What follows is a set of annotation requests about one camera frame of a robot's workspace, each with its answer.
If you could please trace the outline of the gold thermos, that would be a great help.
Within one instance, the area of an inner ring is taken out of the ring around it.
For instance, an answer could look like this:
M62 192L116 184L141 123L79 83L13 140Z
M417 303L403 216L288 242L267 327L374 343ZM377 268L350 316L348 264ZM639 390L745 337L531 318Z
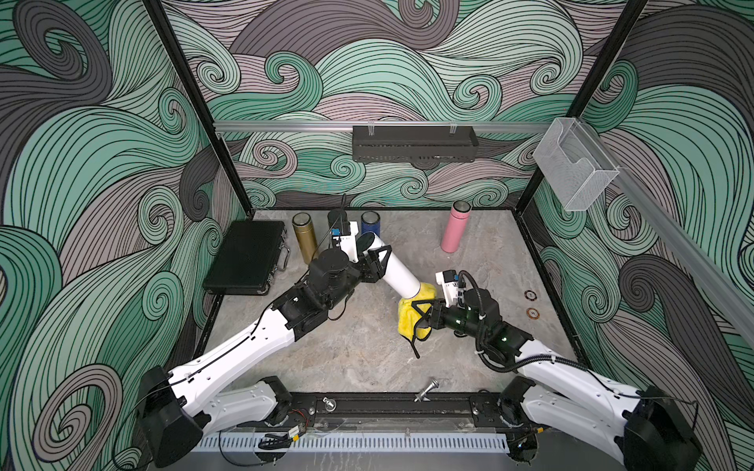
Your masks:
M312 217L306 212L298 212L292 217L292 225L302 260L306 265L310 265L311 261L318 255L318 242Z

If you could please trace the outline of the black thermos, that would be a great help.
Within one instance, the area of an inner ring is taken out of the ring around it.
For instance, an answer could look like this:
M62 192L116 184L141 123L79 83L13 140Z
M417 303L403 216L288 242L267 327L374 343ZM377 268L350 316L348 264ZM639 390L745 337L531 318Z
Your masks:
M347 212L343 209L333 209L327 214L328 225L330 231L337 231L342 234L345 230L350 228Z

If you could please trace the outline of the white thermos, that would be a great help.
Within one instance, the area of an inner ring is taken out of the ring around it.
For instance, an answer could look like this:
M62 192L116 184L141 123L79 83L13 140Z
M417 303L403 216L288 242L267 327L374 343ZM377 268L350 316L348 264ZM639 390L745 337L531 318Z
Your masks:
M419 294L420 281L400 261L391 245L382 241L374 233L361 235L357 239L357 251L367 255L371 250L376 252L379 264L384 268L384 274L380 277L382 281L385 281L403 299L410 299Z

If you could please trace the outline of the blue thermos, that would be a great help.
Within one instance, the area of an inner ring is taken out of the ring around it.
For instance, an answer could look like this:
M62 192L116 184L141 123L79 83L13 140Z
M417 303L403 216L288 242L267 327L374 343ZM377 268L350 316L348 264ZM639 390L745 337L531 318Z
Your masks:
M374 234L377 237L381 232L381 217L375 211L365 211L361 214L361 233Z

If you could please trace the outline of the yellow cleaning cloth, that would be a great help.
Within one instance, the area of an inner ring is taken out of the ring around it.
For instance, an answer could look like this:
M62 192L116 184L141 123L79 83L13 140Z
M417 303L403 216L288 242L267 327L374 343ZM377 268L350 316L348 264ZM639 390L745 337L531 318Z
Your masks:
M398 332L408 341L416 359L420 359L416 343L426 341L432 332L426 314L429 313L436 298L437 288L421 283L416 296L411 299L402 298L399 302Z

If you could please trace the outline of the pink thermos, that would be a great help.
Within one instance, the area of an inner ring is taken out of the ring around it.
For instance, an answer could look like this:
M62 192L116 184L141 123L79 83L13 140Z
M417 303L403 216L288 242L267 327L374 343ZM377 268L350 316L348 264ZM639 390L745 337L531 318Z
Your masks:
M459 249L470 212L471 205L468 202L458 200L453 203L441 242L443 251L455 253Z

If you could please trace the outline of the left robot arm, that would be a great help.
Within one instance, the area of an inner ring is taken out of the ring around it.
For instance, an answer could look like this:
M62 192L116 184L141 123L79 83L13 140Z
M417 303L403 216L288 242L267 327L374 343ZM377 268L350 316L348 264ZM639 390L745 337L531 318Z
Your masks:
M389 245L369 249L357 261L341 249L327 249L300 282L232 339L170 371L156 366L143 374L135 410L154 466L167 467L192 451L220 425L212 408L229 384L323 324L359 284L384 279L391 257Z

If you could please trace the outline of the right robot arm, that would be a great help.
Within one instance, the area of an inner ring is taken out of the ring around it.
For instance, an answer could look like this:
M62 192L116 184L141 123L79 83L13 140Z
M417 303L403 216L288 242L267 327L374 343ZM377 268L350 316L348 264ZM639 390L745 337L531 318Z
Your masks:
M420 327L448 328L473 339L482 363L514 380L500 396L512 432L510 451L526 449L541 428L568 434L628 470L692 470L702 447L685 400L656 387L639 390L561 356L504 321L487 290L467 290L455 302L412 302Z

